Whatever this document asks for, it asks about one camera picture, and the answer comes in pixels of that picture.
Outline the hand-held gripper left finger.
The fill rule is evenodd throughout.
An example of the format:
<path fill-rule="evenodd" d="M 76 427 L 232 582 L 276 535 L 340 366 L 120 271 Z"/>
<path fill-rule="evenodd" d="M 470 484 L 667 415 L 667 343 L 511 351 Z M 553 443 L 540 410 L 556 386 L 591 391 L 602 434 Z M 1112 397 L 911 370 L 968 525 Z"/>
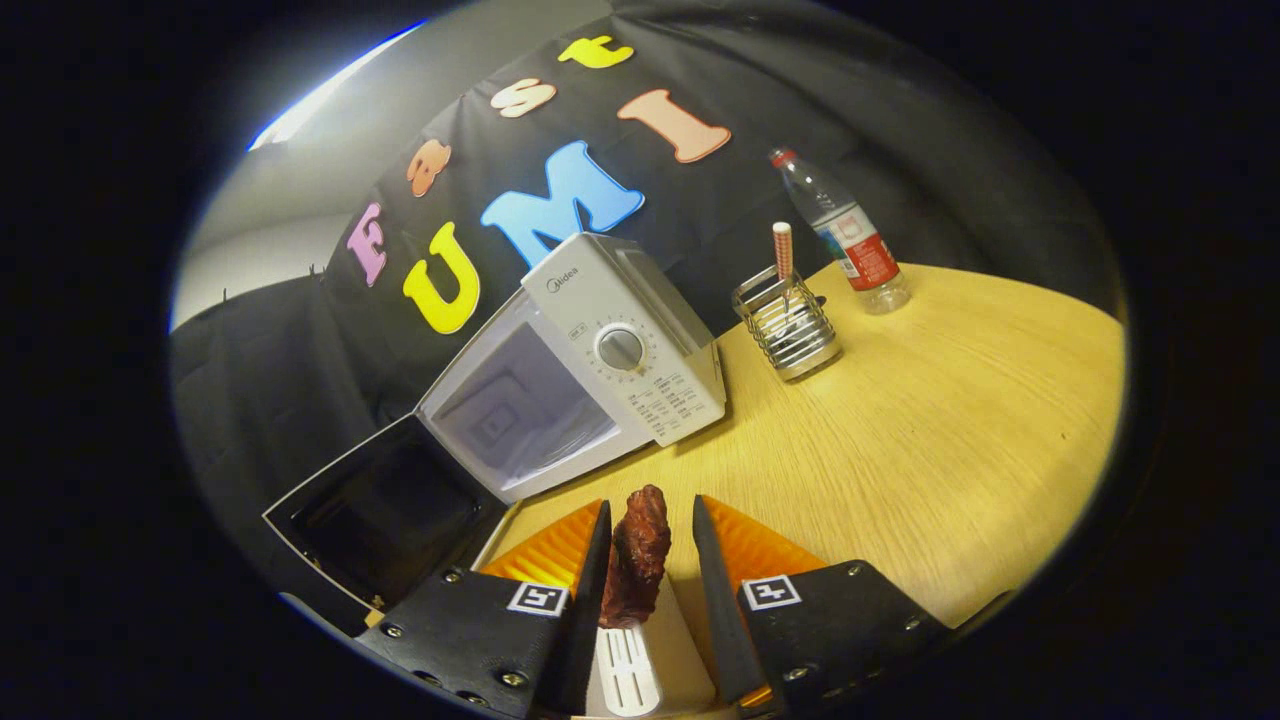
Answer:
<path fill-rule="evenodd" d="M 445 719 L 568 719 L 585 710 L 607 584 L 611 505 L 580 509 L 570 584 L 451 568 L 356 638 L 365 659 Z"/>

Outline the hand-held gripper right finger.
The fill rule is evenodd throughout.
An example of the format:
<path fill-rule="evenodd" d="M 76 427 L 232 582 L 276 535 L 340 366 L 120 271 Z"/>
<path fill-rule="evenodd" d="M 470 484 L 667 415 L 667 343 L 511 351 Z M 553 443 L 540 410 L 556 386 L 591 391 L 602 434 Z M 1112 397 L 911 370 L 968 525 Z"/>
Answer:
<path fill-rule="evenodd" d="M 708 495 L 692 538 L 717 684 L 740 714 L 832 714 L 951 635 L 867 560 L 826 562 Z"/>

